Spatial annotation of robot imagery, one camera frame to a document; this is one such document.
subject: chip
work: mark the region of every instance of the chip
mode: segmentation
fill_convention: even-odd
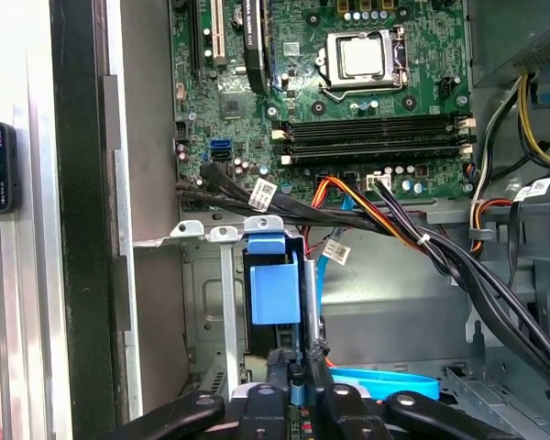
[[[240,119],[247,114],[247,97],[241,92],[220,95],[220,116],[223,119]]]

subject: yellow wire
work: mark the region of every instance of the yellow wire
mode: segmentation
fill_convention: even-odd
[[[370,207],[362,201],[360,196],[352,191],[350,187],[348,187],[343,181],[340,181],[336,177],[328,177],[328,180],[337,185],[342,191],[349,194],[364,210],[370,213],[379,223],[381,223],[388,231],[396,236],[405,246],[413,247],[412,243],[405,239],[402,234],[400,234],[400,232],[391,224],[391,222],[389,222],[383,215],[379,215],[378,213],[370,209]]]
[[[519,95],[519,111],[520,119],[522,121],[523,133],[528,141],[530,148],[545,161],[550,163],[550,155],[546,154],[535,139],[534,132],[532,131],[532,125],[530,123],[530,116],[528,114],[528,91],[529,91],[529,78],[524,76],[520,88],[518,90]]]

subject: orange wire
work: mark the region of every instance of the orange wire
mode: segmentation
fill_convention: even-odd
[[[483,202],[478,206],[477,211],[475,212],[474,227],[476,229],[480,229],[480,217],[485,212],[485,210],[489,209],[492,206],[511,206],[512,204],[513,204],[513,201],[509,199],[491,199],[491,200],[487,200],[486,202]],[[470,251],[477,252],[479,249],[481,249],[482,246],[483,246],[482,241],[476,241]]]

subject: expansion slot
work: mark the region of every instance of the expansion slot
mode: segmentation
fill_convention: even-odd
[[[212,47],[214,50],[214,64],[226,66],[223,0],[210,0],[210,7],[212,12]]]
[[[200,7],[197,0],[188,0],[188,17],[190,19],[190,57],[192,74],[198,84],[202,83],[202,47],[200,44]]]

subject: white cable label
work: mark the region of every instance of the white cable label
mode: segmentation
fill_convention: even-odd
[[[513,199],[514,202],[523,202],[525,198],[530,193],[530,190],[532,189],[531,186],[524,186],[520,189],[520,191],[515,195],[515,198]]]
[[[526,198],[535,197],[537,195],[544,195],[548,192],[548,187],[550,187],[550,177],[547,179],[540,179],[539,181],[535,181],[532,185],[532,188],[530,188],[530,193],[526,196]]]
[[[532,186],[524,186],[520,189],[520,191],[517,193],[515,198],[513,199],[514,202],[523,202],[528,197],[536,197],[538,195],[544,195],[548,192],[548,188],[550,187],[550,177],[547,179],[540,179],[539,181],[535,181],[532,183]]]
[[[322,255],[344,266],[347,263],[350,247],[341,245],[336,240],[328,239]]]
[[[250,194],[250,199],[248,204],[261,213],[267,211],[271,200],[273,200],[273,195],[277,191],[277,185],[266,181],[265,179],[258,178],[257,183],[255,184],[255,189],[253,193]]]

